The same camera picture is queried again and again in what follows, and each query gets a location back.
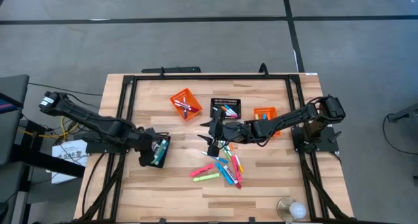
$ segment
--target orange basket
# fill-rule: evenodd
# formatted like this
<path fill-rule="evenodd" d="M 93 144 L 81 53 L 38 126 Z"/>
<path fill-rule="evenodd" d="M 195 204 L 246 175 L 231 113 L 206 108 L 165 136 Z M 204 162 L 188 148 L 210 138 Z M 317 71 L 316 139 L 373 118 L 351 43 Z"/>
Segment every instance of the orange basket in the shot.
<path fill-rule="evenodd" d="M 196 112 L 187 111 L 187 118 L 184 118 L 184 108 L 175 105 L 174 100 L 183 102 L 183 98 L 185 97 L 185 103 L 190 105 L 192 108 L 196 108 Z M 181 92 L 177 93 L 176 95 L 170 97 L 170 101 L 172 105 L 176 108 L 179 115 L 182 117 L 183 120 L 190 120 L 191 118 L 195 117 L 202 111 L 202 106 L 196 100 L 195 96 L 190 92 L 190 89 L 183 89 Z"/>
<path fill-rule="evenodd" d="M 271 120 L 277 117 L 277 112 L 275 107 L 264 107 L 264 108 L 254 108 L 254 118 L 255 115 L 259 117 L 259 120 L 263 119 L 263 114 L 267 115 L 267 119 Z M 280 136 L 280 131 L 274 133 L 273 136 Z"/>

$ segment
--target gray floor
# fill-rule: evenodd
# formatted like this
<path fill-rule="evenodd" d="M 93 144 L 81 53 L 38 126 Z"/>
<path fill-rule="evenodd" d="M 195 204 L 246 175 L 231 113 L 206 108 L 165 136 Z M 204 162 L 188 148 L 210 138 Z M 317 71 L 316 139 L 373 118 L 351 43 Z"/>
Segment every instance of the gray floor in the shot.
<path fill-rule="evenodd" d="M 290 2 L 294 16 L 418 14 L 418 0 Z M 0 20 L 284 15 L 282 0 L 5 0 L 0 7 Z M 390 148 L 381 123 L 386 114 L 418 102 L 418 21 L 295 25 L 306 72 L 318 72 L 323 92 L 339 97 L 347 113 L 335 128 L 343 132 L 338 141 L 355 216 L 413 223 L 418 159 Z M 102 92 L 108 73 L 177 65 L 253 72 L 262 62 L 270 72 L 296 71 L 287 22 L 0 25 L 0 76 L 26 73 L 32 82 L 76 91 Z M 53 127 L 57 118 L 37 108 L 44 92 L 29 88 L 24 113 Z M 80 98 L 100 103 L 99 97 Z M 388 125 L 387 134 L 399 148 L 418 152 L 411 129 L 403 121 Z M 35 171 L 37 180 L 47 177 Z M 69 221 L 79 187 L 79 180 L 35 186 L 31 221 Z"/>

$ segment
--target white paper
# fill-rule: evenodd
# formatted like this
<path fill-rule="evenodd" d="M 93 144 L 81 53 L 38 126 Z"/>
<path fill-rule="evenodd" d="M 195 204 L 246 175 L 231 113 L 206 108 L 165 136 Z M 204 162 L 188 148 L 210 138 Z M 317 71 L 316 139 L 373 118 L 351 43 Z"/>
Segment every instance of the white paper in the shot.
<path fill-rule="evenodd" d="M 68 162 L 82 165 L 83 167 L 87 165 L 87 156 L 86 156 L 87 155 L 86 154 L 87 142 L 84 142 L 83 140 L 75 140 L 75 141 L 70 141 L 70 142 L 64 142 L 61 144 L 61 146 L 52 147 L 52 156 L 60 158 L 60 159 L 64 159 Z M 70 154 L 72 159 L 74 159 L 76 162 L 74 162 L 68 156 L 67 153 Z M 52 176 L 51 182 L 53 184 L 59 184 L 61 182 L 66 182 L 68 180 L 76 178 L 74 176 L 69 176 L 65 174 L 58 174 L 58 175 L 56 174 L 57 174 L 56 172 L 52 172 L 51 174 Z"/>

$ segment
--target black metal frame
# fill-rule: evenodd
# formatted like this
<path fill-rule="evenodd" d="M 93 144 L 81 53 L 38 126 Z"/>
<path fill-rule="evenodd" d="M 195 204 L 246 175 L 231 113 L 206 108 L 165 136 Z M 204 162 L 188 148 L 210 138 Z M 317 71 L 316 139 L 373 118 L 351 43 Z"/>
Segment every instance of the black metal frame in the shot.
<path fill-rule="evenodd" d="M 299 75 L 298 74 L 269 74 L 265 64 L 262 64 L 259 69 L 259 73 L 262 73 L 262 74 L 224 74 L 224 75 L 222 74 L 209 74 L 209 75 L 187 74 L 187 75 L 184 75 L 184 74 L 164 74 L 164 73 L 165 73 L 164 68 L 161 68 L 161 72 L 159 74 L 144 75 L 144 76 L 124 76 L 119 105 L 118 105 L 117 117 L 120 118 L 122 115 L 123 103 L 124 103 L 124 99 L 127 93 L 127 86 L 131 84 L 131 94 L 129 96 L 129 104 L 127 106 L 126 119 L 127 120 L 132 119 L 133 105 L 135 102 L 135 93 L 137 91 L 138 81 L 140 80 L 284 80 L 286 83 L 290 109 L 296 110 L 295 100 L 293 97 L 292 82 L 295 84 L 295 87 L 296 87 L 299 105 L 300 106 L 305 105 L 304 97 L 302 93 L 302 86 L 300 85 Z M 320 221 L 322 223 L 327 223 L 327 222 L 347 223 L 347 221 L 350 221 L 350 222 L 354 221 L 358 223 L 358 221 L 355 219 L 348 219 L 348 217 L 338 209 L 335 203 L 333 203 L 332 199 L 327 195 L 326 191 L 322 188 L 321 175 L 319 173 L 319 166 L 317 163 L 315 152 L 311 153 L 311 163 L 312 163 L 313 172 L 308 167 L 305 153 L 303 152 L 303 150 L 297 150 L 297 153 L 299 154 L 299 158 L 300 158 L 300 166 L 302 169 L 302 177 L 304 181 L 306 200 L 308 203 L 308 209 L 310 212 L 311 221 Z M 104 179 L 104 190 L 107 190 L 107 191 L 110 190 L 110 187 L 112 187 L 113 184 L 115 184 L 115 192 L 114 192 L 113 200 L 112 200 L 112 209 L 110 211 L 110 219 L 104 219 L 103 217 L 104 212 L 105 212 L 105 205 L 106 205 L 105 204 L 106 199 L 103 199 L 103 197 L 100 197 L 102 198 L 103 201 L 100 204 L 99 215 L 97 217 L 98 220 L 110 221 L 110 222 L 116 221 L 116 214 L 118 211 L 118 203 L 119 203 L 119 197 L 120 197 L 121 179 L 122 179 L 122 174 L 123 174 L 123 164 L 125 162 L 125 153 L 120 154 L 120 159 L 116 167 L 116 170 L 114 174 L 111 175 L 113 163 L 115 160 L 114 156 L 115 156 L 114 154 L 110 154 L 108 158 L 108 164 L 107 164 L 106 174 L 105 174 L 105 179 Z M 111 180 L 110 178 L 113 178 L 115 176 L 115 173 L 117 173 L 116 174 L 117 179 Z M 322 217 L 316 216 L 314 200 L 313 200 L 314 198 L 312 196 L 312 190 L 311 190 L 310 184 L 312 184 L 319 193 L 319 201 L 321 204 Z M 329 218 L 328 208 L 331 211 L 335 211 L 332 213 L 334 214 L 334 216 L 336 216 L 337 219 Z M 90 215 L 90 218 L 87 218 L 87 219 L 81 218 L 79 219 L 79 221 L 88 222 L 89 220 L 91 220 L 92 217 L 93 215 Z"/>

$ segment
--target wooden tabletop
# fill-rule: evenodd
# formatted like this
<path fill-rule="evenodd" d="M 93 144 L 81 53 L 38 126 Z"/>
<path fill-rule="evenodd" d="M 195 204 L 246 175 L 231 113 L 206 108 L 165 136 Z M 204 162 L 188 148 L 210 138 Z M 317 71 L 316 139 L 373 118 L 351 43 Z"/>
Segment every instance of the wooden tabletop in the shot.
<path fill-rule="evenodd" d="M 123 74 L 108 75 L 99 112 L 101 115 L 116 115 L 122 78 Z M 300 79 L 305 101 L 322 96 L 318 75 L 301 74 Z M 184 88 L 189 88 L 204 108 L 200 116 L 187 123 L 169 101 L 172 95 Z M 197 136 L 208 135 L 208 128 L 199 124 L 210 121 L 210 99 L 214 97 L 241 99 L 240 121 L 252 120 L 253 109 L 257 107 L 274 106 L 278 115 L 290 111 L 283 80 L 139 81 L 133 123 L 153 127 L 157 132 L 169 132 L 172 140 L 163 169 L 141 167 L 138 153 L 127 154 L 116 221 L 159 221 L 160 217 L 167 221 L 247 221 L 248 217 L 255 217 L 257 221 L 281 221 L 276 212 L 281 198 L 293 197 L 306 204 L 299 158 L 293 150 L 289 129 L 283 130 L 281 136 L 270 140 L 264 148 L 256 144 L 233 144 L 233 153 L 239 156 L 244 167 L 242 189 L 227 185 L 222 177 L 192 181 L 189 177 L 191 171 L 214 162 L 201 154 L 201 151 L 207 150 L 207 145 Z M 74 218 L 82 214 L 84 190 L 98 157 L 92 155 L 88 159 Z M 339 161 L 325 152 L 317 153 L 317 157 L 325 190 L 343 212 L 352 216 Z M 103 157 L 93 175 L 86 208 L 102 189 L 107 159 L 107 155 Z M 317 193 L 312 189 L 317 216 L 320 216 Z M 112 194 L 113 191 L 108 196 L 105 217 L 110 215 Z"/>

